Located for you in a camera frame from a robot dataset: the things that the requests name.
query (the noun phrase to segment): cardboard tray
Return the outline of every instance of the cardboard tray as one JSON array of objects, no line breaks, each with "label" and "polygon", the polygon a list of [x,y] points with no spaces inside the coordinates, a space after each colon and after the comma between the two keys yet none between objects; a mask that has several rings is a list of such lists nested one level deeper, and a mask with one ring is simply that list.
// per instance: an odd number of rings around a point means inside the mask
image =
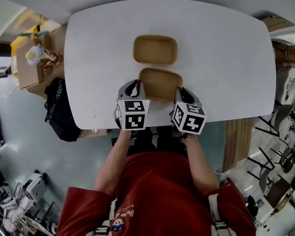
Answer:
[{"label": "cardboard tray", "polygon": [[141,35],[134,40],[133,58],[143,64],[171,65],[177,59],[177,42],[160,35]]},{"label": "cardboard tray", "polygon": [[173,102],[176,88],[182,88],[182,77],[179,74],[155,69],[144,68],[139,74],[144,83],[146,98]]}]

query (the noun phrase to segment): wooden board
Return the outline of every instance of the wooden board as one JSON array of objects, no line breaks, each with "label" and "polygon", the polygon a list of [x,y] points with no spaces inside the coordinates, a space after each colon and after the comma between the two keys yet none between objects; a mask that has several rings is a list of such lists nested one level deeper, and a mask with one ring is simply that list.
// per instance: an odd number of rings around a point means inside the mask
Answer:
[{"label": "wooden board", "polygon": [[251,140],[252,119],[236,119],[226,122],[223,172],[235,167],[248,156]]}]

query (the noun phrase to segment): table top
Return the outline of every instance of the table top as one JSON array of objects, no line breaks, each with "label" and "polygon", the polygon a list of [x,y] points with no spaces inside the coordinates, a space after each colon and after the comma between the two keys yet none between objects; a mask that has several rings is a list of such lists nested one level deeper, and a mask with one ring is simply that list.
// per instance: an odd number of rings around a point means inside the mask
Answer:
[{"label": "table top", "polygon": [[[171,66],[134,61],[139,35],[174,38]],[[265,24],[214,4],[191,0],[125,0],[89,8],[69,20],[64,72],[74,120],[81,129],[117,128],[118,89],[145,67],[166,69],[200,99],[207,121],[270,114],[275,63]],[[171,125],[172,103],[151,101],[147,126]]]}]

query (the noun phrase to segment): concrete floor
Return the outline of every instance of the concrete floor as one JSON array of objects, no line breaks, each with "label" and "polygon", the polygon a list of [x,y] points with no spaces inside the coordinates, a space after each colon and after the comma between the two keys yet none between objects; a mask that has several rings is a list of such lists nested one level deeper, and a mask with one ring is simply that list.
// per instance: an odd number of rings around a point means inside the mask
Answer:
[{"label": "concrete floor", "polygon": [[[67,188],[92,189],[96,174],[118,136],[60,141],[45,123],[44,100],[19,89],[18,79],[0,79],[0,119],[5,145],[0,148],[0,170],[14,188],[35,169],[49,176],[47,203],[62,207]],[[213,169],[219,172],[224,157],[224,122],[207,123],[199,140]]]}]

